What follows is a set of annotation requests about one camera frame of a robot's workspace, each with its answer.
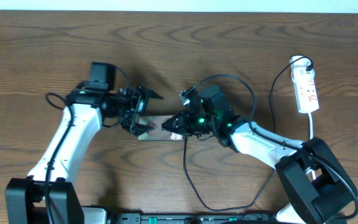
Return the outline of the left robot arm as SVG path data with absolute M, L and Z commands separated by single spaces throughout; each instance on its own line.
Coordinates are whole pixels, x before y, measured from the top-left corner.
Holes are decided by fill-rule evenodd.
M 116 118 L 129 133 L 139 136 L 150 126 L 137 124 L 149 99 L 160 95 L 144 87 L 112 92 L 107 82 L 83 81 L 62 99 L 61 123 L 47 150 L 24 179 L 13 178 L 6 187 L 9 223 L 109 223 L 102 207 L 83 207 L 74 184 L 89 144 Z

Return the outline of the smartphone with brown screen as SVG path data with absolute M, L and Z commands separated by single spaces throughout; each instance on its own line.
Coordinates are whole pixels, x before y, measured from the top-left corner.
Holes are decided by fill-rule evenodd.
M 171 116 L 141 116 L 139 123 L 153 127 L 145 133 L 138 136 L 140 141 L 182 141 L 182 135 L 166 131 L 162 128 L 162 123 L 170 119 Z

